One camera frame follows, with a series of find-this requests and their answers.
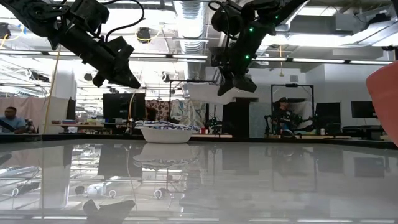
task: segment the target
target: ceiling light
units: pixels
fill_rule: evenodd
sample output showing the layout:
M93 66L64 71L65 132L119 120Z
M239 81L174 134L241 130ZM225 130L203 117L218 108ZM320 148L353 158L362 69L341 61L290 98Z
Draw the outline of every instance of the ceiling light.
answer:
M361 220L361 223L395 223L395 220Z
M294 58L294 59L293 59L293 62L309 62L309 63L344 63L344 60Z
M154 169L148 169L148 168L142 168L142 171L146 172L155 172L156 170ZM182 172L182 170L167 170L167 169L160 169L158 172Z
M173 58L182 58L182 59L207 59L207 55L173 55Z
M49 52L49 55L58 55L58 52ZM60 52L61 56L76 56L73 52Z
M266 35L261 41L261 45L287 45L287 38L284 34L277 34L275 36Z
M299 219L298 222L328 222L328 223L352 223L352 220L346 219Z
M156 217L126 217L124 220L131 221L159 221L159 218Z
M287 218L254 218L250 219L249 222L289 222Z
M18 215L0 215L0 219L24 219L24 217Z
M11 54L11 55L41 55L39 51L33 50L0 50L0 54Z
M392 34L379 42L373 44L373 47L387 47L387 46L397 46L398 45L398 33Z
M258 57L254 59L254 61L258 62L286 62L286 58L277 58L277 57Z
M173 217L173 218L168 218L168 221L181 221L181 222L191 222L191 221L202 221L202 222L218 222L220 219L218 218L189 218L189 217Z
M197 59L178 59L177 62L195 62L195 63L206 63L206 60Z
M353 65L389 65L392 62L388 62L388 61L352 60L349 63L353 64Z
M305 6L300 10L298 15L300 16L334 16L340 7L328 7L328 6Z
M294 34L288 38L289 45L304 47L338 47L347 44L339 35Z
M189 37L173 37L173 41L195 41L195 42L209 42L208 39L198 39L198 38L189 38Z
M166 54L131 54L133 58L166 58Z
M50 216L50 215L45 215L45 216L40 216L36 215L33 216L32 219L48 219L48 220L86 220L87 217L79 217L79 216Z

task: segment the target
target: cloth in bowl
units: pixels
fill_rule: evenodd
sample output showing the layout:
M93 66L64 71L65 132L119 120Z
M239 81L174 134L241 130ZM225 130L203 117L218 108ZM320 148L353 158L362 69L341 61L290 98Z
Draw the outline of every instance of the cloth in bowl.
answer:
M199 131L198 126L174 124L167 121L136 121L136 128L147 127L158 130L185 130L185 131Z

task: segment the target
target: white bowl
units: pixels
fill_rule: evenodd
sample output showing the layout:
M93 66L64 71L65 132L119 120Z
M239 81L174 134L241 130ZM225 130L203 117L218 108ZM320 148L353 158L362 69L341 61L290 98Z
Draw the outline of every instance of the white bowl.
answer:
M144 139L151 143L186 143L191 138L194 131L186 130L166 130L154 129L148 127L139 127Z

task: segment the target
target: white wall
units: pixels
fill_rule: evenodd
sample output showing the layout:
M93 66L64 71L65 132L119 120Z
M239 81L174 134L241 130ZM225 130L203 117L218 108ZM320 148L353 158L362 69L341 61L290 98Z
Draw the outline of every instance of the white wall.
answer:
M341 102L342 126L380 125L375 118L352 118L351 101L371 101L366 78L381 68L372 65L319 65L306 73L316 103Z
M381 66L325 65L325 101L341 100L343 126L380 125L376 118L352 118L351 101L372 101L366 79Z
M206 67L206 79L212 80L216 68ZM268 103L271 102L271 85L272 84L287 84L291 83L290 76L297 75L299 84L305 84L306 74L301 73L300 69L296 68L285 68L282 70L284 76L280 76L280 69L259 69L252 68L249 70L253 82L257 85L257 90L254 93L246 91L239 92L237 97L248 97L258 98L259 102ZM275 87L274 88L274 101L277 101L281 97L290 98L310 98L311 96L302 88L285 88Z

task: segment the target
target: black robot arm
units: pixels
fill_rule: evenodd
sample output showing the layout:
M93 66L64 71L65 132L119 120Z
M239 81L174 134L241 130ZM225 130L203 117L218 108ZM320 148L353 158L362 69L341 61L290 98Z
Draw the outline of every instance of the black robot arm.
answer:
M222 3L211 23L215 30L227 35L239 34L239 37L235 43L227 45L224 51L219 52L219 68L223 76L219 96L233 87L250 92L256 90L257 86L245 74L252 59L257 57L256 51L262 40L267 34L276 35L275 27L306 1L291 0L281 5L278 0L253 0L243 7L230 0Z
M123 37L106 42L99 32L95 33L109 17L109 10L98 1L76 0L71 6L41 0L0 0L0 4L34 34L47 37L53 50L60 44L97 69L93 79L97 87L105 79L140 87L128 64L134 48Z

